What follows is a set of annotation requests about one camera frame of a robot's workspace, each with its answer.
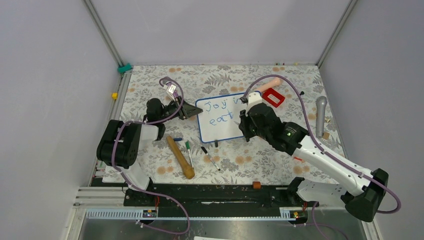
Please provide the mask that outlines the blue-framed whiteboard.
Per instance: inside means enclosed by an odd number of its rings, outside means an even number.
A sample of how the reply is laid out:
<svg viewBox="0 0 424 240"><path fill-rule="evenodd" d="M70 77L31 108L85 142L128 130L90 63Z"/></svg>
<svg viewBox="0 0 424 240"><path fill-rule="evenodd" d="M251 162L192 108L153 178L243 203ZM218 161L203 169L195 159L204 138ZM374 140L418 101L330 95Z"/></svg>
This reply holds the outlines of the blue-framed whiteboard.
<svg viewBox="0 0 424 240"><path fill-rule="evenodd" d="M195 106L203 110L197 115L201 142L213 143L243 136L234 123L234 121L240 123L240 111L247 107L247 104L241 101L243 95L240 92L195 101Z"/></svg>

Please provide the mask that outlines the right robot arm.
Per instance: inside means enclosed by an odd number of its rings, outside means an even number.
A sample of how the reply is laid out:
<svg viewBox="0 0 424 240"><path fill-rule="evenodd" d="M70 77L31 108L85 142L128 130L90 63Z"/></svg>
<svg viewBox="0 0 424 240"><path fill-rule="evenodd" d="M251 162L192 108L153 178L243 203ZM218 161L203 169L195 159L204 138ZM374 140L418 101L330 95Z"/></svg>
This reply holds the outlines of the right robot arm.
<svg viewBox="0 0 424 240"><path fill-rule="evenodd" d="M310 132L295 122L281 121L274 110L259 103L249 110L240 111L238 128L246 141L259 137L275 150L304 160L331 178L334 184L319 184L324 191L324 199L336 205L343 204L353 217L372 222L386 194L389 174L378 168L370 170L341 157L338 161L331 157L335 152L316 140Z"/></svg>

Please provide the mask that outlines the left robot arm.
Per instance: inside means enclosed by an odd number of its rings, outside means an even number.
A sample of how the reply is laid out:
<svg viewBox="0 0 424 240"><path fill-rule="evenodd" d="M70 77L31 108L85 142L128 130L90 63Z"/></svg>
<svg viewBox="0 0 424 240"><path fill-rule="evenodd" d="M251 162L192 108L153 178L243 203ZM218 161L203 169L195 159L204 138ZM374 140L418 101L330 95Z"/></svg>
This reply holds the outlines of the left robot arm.
<svg viewBox="0 0 424 240"><path fill-rule="evenodd" d="M145 123L125 124L120 120L110 120L96 150L98 160L125 175L125 182L132 190L137 190L136 199L144 206L152 204L155 192L148 187L151 179L136 163L138 150L165 134L165 122L174 118L186 120L199 115L203 110L183 100L181 96L164 105L158 98L146 103Z"/></svg>

